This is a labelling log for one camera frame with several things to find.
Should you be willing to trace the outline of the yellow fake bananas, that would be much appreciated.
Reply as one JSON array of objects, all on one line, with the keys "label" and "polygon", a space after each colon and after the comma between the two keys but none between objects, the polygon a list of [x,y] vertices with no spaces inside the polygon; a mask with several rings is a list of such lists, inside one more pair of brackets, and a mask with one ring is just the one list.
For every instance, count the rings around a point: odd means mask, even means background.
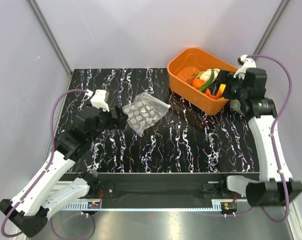
[{"label": "yellow fake bananas", "polygon": [[225,88],[226,88],[226,85],[225,84],[221,84],[220,87],[219,87],[219,89],[218,89],[217,94],[214,96],[214,99],[217,100],[219,98],[222,98],[222,95],[223,95],[223,92],[224,92]]}]

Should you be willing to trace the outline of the green fake cucumber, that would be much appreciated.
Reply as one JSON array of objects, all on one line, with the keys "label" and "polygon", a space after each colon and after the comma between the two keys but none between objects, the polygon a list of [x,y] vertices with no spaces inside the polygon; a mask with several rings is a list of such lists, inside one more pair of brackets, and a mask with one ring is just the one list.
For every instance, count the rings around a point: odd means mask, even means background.
[{"label": "green fake cucumber", "polygon": [[207,81],[198,89],[200,92],[204,92],[214,81],[215,79],[215,71],[212,68],[210,71],[210,76],[208,77]]}]

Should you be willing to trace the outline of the clear polka dot zip bag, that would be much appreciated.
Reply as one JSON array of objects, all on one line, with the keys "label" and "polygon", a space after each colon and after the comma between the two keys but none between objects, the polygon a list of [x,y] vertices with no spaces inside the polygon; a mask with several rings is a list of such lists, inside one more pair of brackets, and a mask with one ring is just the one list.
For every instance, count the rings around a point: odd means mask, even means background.
[{"label": "clear polka dot zip bag", "polygon": [[132,103],[123,106],[122,110],[127,115],[128,125],[138,136],[142,137],[144,131],[163,118],[170,108],[170,104],[147,92],[142,92],[135,97]]}]

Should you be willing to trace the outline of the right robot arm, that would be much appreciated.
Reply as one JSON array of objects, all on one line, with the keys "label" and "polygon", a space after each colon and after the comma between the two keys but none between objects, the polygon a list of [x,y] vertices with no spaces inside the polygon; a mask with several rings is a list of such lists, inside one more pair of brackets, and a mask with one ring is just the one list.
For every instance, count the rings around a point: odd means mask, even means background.
[{"label": "right robot arm", "polygon": [[266,98],[267,73],[249,67],[244,73],[221,70],[215,84],[226,87],[222,96],[237,100],[248,121],[259,160],[259,180],[229,175],[218,185],[219,195],[230,198],[235,193],[246,197],[252,207],[284,207],[302,192],[302,183],[294,180],[282,152],[275,103]]}]

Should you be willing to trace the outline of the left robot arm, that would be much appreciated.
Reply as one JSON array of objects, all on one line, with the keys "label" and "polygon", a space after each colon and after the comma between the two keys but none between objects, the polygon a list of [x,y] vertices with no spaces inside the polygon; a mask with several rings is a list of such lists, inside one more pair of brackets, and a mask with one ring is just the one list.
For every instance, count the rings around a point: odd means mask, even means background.
[{"label": "left robot arm", "polygon": [[12,199],[0,201],[0,211],[20,233],[36,236],[48,220],[74,200],[94,198],[99,193],[99,180],[89,172],[81,173],[69,185],[50,194],[60,178],[89,151],[92,142],[105,130],[123,130],[128,116],[115,106],[109,111],[88,106],[79,112],[70,127],[64,131],[32,180]]}]

